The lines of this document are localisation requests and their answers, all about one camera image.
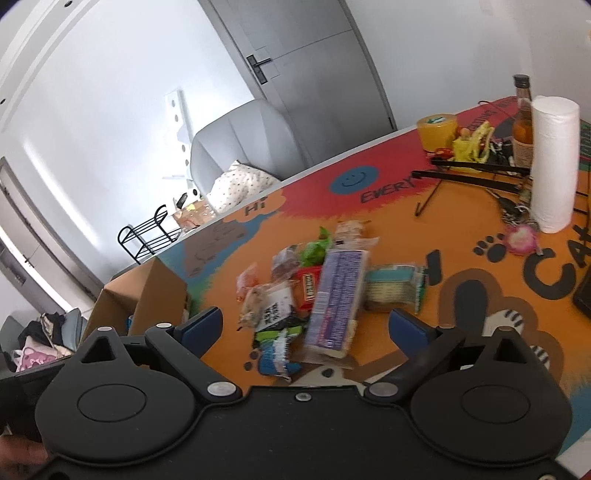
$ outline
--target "glass bottle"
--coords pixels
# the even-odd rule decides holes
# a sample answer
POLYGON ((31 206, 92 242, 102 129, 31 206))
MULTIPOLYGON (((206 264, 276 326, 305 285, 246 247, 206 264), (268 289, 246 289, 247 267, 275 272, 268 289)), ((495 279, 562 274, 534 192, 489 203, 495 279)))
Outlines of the glass bottle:
POLYGON ((513 77, 517 88, 518 112, 513 122, 513 161, 517 167, 531 167, 534 159, 534 130, 531 123, 530 78, 519 74, 513 77))

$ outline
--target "paper towel roll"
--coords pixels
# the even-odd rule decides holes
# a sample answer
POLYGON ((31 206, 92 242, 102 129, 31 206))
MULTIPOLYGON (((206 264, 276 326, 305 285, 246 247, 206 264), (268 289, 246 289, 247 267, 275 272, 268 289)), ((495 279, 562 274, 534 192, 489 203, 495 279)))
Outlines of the paper towel roll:
POLYGON ((539 96, 532 102, 534 161, 531 211, 544 233, 570 224, 579 175, 580 109, 572 100, 539 96))

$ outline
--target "person's hand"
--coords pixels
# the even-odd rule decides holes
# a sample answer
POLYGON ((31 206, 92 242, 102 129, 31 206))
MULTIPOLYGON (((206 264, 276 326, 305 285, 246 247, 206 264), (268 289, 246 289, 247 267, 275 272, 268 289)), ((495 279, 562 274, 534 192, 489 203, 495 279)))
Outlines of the person's hand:
POLYGON ((41 465, 47 461, 47 452, 41 443, 17 435, 0 436, 0 470, 16 474, 19 465, 41 465))

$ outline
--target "pillow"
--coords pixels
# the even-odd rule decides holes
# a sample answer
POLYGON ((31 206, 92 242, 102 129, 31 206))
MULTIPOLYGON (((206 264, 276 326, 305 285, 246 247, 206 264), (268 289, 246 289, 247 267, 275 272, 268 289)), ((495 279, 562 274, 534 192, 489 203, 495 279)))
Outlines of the pillow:
POLYGON ((249 197, 279 183, 272 175, 236 160, 213 183, 207 195, 209 205, 217 213, 227 212, 249 197))

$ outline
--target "shelf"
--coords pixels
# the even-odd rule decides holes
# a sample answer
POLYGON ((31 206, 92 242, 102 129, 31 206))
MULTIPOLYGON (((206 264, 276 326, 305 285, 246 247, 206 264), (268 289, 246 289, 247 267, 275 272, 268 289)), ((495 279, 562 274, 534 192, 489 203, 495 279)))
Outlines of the shelf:
POLYGON ((119 235, 117 236, 119 245, 123 247, 123 249, 129 254, 131 258, 134 259, 138 265, 141 263, 140 260, 147 260, 152 255, 155 255, 162 249, 174 243, 181 236, 180 228, 170 232, 164 230, 162 227, 162 222, 167 216, 168 212, 166 210, 166 205, 161 205, 158 207, 154 213, 154 216, 150 220, 146 220, 145 222, 142 222, 136 226, 124 226, 119 231, 119 235), (150 239, 149 241, 146 241, 141 237, 141 235, 154 229, 159 229, 162 232, 162 235, 150 239), (137 240, 139 243, 141 243, 141 247, 135 254, 129 251, 125 245, 132 240, 137 240))

